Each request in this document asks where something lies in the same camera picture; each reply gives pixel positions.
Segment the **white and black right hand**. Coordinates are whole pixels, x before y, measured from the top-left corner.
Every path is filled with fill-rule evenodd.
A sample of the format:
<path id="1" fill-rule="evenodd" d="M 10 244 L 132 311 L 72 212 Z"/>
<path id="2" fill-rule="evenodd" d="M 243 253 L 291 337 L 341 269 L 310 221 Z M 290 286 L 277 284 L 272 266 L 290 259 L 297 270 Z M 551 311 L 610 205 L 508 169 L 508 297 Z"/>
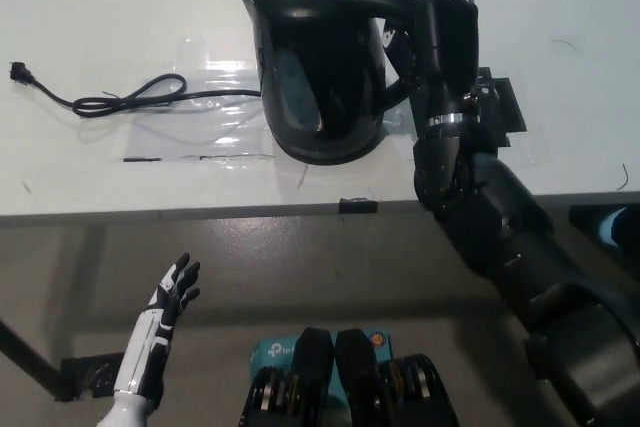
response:
<path id="1" fill-rule="evenodd" d="M 471 117 L 479 69 L 478 7 L 475 0 L 416 0 L 414 44 L 400 24 L 385 21 L 384 52 L 402 81 L 411 86 L 415 125 L 431 127 Z"/>

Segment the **white and black left hand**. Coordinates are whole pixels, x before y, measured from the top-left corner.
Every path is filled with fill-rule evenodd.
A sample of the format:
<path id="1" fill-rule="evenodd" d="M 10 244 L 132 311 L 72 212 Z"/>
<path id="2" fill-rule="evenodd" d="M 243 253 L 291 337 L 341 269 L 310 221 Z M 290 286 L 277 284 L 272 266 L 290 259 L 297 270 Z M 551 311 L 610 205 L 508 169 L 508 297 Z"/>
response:
<path id="1" fill-rule="evenodd" d="M 139 315 L 114 385 L 115 392 L 134 394 L 157 406 L 177 321 L 198 297 L 200 264 L 183 254 L 165 273 Z"/>

